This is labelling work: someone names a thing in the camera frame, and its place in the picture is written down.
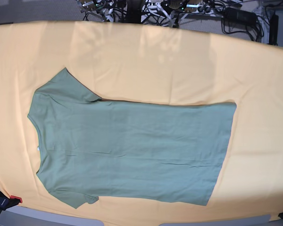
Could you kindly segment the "green T-shirt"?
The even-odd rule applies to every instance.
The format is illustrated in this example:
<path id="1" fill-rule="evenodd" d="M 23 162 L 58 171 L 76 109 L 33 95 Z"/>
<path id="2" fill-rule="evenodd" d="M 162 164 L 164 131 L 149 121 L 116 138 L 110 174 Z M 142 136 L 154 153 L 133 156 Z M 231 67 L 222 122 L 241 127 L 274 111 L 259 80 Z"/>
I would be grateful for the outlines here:
<path id="1" fill-rule="evenodd" d="M 46 190 L 78 208 L 102 196 L 207 205 L 235 103 L 156 105 L 104 100 L 63 69 L 38 88 L 28 118 Z"/>

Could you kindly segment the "yellow table cloth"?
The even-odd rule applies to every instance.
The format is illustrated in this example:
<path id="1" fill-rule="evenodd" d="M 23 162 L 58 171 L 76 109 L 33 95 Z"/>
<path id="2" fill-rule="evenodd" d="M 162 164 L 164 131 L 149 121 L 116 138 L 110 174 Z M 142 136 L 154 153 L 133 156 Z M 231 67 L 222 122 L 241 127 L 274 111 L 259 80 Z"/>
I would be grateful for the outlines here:
<path id="1" fill-rule="evenodd" d="M 34 91 L 67 68 L 107 99 L 192 105 L 234 101 L 229 149 L 207 206 L 104 197 L 73 209 L 36 176 Z M 151 25 L 32 22 L 0 25 L 0 190 L 26 208 L 158 226 L 283 212 L 283 48 Z"/>

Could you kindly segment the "black power adapter brick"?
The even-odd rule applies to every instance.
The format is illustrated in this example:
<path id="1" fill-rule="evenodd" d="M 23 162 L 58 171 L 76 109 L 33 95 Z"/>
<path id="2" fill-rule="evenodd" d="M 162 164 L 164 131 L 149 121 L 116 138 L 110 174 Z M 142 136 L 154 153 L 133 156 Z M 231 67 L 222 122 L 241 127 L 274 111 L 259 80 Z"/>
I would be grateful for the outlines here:
<path id="1" fill-rule="evenodd" d="M 240 9 L 226 8 L 224 10 L 224 19 L 238 24 L 255 26 L 257 23 L 257 18 L 258 17 L 255 13 Z"/>

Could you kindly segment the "blue red clamp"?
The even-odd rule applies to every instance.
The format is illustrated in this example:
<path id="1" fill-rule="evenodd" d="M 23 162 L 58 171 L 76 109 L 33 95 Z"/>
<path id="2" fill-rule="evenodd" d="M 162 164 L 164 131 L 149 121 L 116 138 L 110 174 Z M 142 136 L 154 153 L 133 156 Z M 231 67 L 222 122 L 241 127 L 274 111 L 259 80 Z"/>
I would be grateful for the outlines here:
<path id="1" fill-rule="evenodd" d="M 0 191 L 0 214 L 2 211 L 17 206 L 20 203 L 23 203 L 22 198 L 17 196 L 7 197 Z"/>

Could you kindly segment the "black table leg post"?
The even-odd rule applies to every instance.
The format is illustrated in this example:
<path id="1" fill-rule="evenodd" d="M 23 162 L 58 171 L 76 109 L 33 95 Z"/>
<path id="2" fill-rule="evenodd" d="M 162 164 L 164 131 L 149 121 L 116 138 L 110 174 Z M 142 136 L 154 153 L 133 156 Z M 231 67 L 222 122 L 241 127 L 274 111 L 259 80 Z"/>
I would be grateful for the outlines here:
<path id="1" fill-rule="evenodd" d="M 142 0 L 127 0 L 126 23 L 140 24 L 142 16 Z"/>

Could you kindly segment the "black vertical post right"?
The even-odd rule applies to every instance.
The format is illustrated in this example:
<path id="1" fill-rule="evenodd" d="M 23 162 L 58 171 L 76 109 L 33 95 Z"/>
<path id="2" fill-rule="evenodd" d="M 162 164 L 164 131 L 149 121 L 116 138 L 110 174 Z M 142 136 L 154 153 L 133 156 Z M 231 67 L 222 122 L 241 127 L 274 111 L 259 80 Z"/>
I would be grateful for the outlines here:
<path id="1" fill-rule="evenodd" d="M 277 46 L 279 16 L 273 14 L 269 21 L 269 45 Z"/>

